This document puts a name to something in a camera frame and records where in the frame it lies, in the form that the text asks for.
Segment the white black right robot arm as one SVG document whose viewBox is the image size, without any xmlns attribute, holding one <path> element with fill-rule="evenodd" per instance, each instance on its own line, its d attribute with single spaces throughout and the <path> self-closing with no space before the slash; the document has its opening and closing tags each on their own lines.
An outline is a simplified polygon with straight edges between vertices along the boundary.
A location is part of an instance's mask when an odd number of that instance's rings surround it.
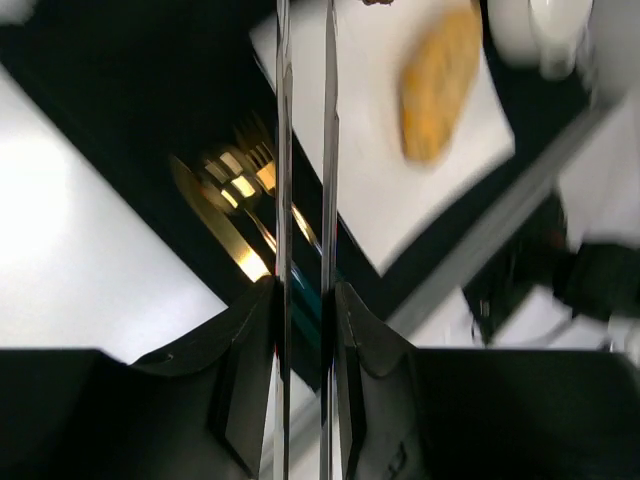
<svg viewBox="0 0 640 480">
<path fill-rule="evenodd" d="M 557 186 L 568 243 L 639 245 L 639 133 L 631 101 L 617 106 L 573 154 Z"/>
</svg>

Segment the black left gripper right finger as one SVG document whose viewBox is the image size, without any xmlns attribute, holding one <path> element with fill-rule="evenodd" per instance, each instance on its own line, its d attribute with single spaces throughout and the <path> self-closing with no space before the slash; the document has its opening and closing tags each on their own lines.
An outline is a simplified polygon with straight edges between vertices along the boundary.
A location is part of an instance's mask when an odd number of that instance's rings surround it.
<svg viewBox="0 0 640 480">
<path fill-rule="evenodd" d="M 418 348 L 335 291 L 347 479 L 635 479 L 639 372 L 599 351 Z"/>
</svg>

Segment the grey metal tongs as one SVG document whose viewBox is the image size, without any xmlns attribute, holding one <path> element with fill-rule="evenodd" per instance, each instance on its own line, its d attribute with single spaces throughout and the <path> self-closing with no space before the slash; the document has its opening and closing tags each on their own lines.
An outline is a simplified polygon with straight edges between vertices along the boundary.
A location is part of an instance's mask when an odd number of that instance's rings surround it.
<svg viewBox="0 0 640 480">
<path fill-rule="evenodd" d="M 292 263 L 292 104 L 293 67 L 290 3 L 278 1 L 276 17 L 276 97 L 278 136 L 276 159 L 276 276 L 281 324 L 276 337 L 278 381 L 274 477 L 287 479 L 290 471 L 291 399 L 291 278 Z M 332 479 L 334 422 L 334 293 L 337 246 L 337 169 L 339 143 L 336 7 L 326 3 L 324 158 L 321 255 L 321 354 L 319 477 Z"/>
</svg>

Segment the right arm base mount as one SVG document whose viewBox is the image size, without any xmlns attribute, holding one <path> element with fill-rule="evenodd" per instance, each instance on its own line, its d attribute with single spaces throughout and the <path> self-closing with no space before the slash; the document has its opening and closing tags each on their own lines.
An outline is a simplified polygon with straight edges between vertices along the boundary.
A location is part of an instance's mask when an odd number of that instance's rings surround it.
<svg viewBox="0 0 640 480">
<path fill-rule="evenodd" d="M 564 291 L 575 264 L 564 207 L 552 194 L 463 288 L 472 315 L 472 340 L 491 345 L 533 288 Z"/>
</svg>

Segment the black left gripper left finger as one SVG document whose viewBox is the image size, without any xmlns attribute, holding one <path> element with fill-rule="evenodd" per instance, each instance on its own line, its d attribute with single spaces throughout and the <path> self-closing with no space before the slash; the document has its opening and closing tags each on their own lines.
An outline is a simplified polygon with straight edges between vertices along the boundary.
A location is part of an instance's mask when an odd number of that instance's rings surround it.
<svg viewBox="0 0 640 480">
<path fill-rule="evenodd" d="M 95 349 L 1 353 L 5 479 L 254 479 L 272 278 L 133 364 Z"/>
</svg>

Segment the long yellow bread roll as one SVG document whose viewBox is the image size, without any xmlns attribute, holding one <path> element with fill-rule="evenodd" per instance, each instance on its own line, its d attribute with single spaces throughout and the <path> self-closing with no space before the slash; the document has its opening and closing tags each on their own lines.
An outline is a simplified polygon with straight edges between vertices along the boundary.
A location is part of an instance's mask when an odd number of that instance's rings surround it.
<svg viewBox="0 0 640 480">
<path fill-rule="evenodd" d="M 459 4 L 444 10 L 412 48 L 399 77 L 408 159 L 434 162 L 449 145 L 477 76 L 482 39 L 479 9 Z"/>
</svg>

